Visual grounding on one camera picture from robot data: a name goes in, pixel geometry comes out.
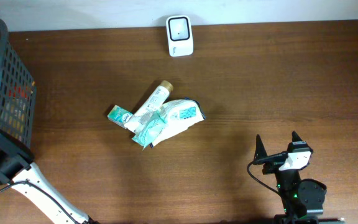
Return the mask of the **orange red snack bag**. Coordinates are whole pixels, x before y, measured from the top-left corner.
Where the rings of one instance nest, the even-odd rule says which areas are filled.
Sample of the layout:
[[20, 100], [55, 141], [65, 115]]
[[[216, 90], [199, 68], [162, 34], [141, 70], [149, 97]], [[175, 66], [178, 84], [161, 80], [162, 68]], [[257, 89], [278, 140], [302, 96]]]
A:
[[5, 86], [4, 93], [7, 96], [0, 96], [0, 129], [28, 144], [34, 90], [15, 84], [13, 88]]

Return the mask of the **white tube with gold cap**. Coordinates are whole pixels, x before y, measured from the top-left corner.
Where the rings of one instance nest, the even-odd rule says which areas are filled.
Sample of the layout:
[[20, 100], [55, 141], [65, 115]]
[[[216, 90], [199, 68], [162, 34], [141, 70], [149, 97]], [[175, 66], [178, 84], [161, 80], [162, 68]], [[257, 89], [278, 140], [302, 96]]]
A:
[[173, 90], [173, 85], [164, 80], [148, 97], [145, 103], [124, 124], [124, 127], [133, 133], [141, 132], [148, 123], [153, 113], [157, 111]]

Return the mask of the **white barcode scanner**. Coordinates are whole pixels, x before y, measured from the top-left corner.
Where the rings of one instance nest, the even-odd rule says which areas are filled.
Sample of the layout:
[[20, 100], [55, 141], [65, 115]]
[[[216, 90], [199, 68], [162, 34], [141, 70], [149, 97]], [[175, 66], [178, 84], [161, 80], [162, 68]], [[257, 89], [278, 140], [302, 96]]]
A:
[[166, 20], [168, 51], [171, 57], [191, 55], [194, 41], [191, 21], [188, 16], [170, 16]]

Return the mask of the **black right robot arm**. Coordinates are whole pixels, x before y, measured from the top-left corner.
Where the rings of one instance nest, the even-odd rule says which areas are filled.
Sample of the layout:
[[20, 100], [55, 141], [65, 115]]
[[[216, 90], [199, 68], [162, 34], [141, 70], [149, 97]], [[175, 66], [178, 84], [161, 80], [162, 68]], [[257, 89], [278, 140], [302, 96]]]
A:
[[282, 200], [284, 214], [275, 215], [274, 223], [319, 222], [327, 187], [317, 180], [300, 177], [300, 171], [310, 164], [312, 154], [312, 148], [296, 132], [291, 133], [287, 150], [273, 155], [267, 154], [260, 135], [256, 135], [254, 159], [249, 165], [262, 165], [264, 175], [273, 174], [276, 178], [277, 186], [273, 189], [252, 176]]

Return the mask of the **dark grey plastic basket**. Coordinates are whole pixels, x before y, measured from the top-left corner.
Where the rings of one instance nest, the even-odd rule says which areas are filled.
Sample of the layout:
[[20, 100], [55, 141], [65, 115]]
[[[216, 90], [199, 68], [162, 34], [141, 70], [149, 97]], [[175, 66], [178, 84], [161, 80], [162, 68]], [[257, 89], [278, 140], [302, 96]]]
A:
[[0, 19], [0, 130], [30, 147], [37, 87]]

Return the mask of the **green tissue pack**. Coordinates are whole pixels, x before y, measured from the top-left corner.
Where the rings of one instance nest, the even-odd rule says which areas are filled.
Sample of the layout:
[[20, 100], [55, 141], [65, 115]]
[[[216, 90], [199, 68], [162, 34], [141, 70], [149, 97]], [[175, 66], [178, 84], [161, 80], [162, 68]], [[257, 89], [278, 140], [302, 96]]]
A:
[[133, 114], [118, 105], [115, 105], [112, 110], [108, 113], [108, 120], [117, 124], [122, 128], [126, 128], [124, 125], [130, 120]]

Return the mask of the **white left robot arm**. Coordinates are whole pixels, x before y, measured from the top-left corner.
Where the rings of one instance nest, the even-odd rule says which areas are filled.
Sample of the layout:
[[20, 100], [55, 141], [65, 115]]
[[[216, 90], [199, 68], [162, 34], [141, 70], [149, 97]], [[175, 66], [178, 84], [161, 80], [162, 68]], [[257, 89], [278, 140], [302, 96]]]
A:
[[53, 223], [96, 223], [55, 189], [34, 162], [29, 148], [0, 129], [0, 194], [14, 189]]

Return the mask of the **mint green wipes pack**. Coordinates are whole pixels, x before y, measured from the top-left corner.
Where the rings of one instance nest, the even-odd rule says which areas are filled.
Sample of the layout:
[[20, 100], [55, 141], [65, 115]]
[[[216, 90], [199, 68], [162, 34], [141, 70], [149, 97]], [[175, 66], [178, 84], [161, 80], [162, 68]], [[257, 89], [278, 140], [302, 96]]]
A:
[[132, 140], [141, 145], [143, 149], [147, 146], [153, 148], [154, 141], [160, 136], [166, 126], [167, 120], [162, 116], [160, 111], [155, 111], [144, 128], [135, 134]]

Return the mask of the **cream snack bag blue label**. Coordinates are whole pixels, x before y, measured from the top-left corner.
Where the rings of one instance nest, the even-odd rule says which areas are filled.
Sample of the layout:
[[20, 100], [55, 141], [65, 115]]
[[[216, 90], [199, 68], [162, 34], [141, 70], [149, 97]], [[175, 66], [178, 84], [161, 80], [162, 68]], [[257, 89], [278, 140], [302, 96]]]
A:
[[200, 104], [189, 98], [166, 102], [158, 109], [157, 113], [165, 122], [165, 126], [150, 143], [151, 147], [206, 119]]

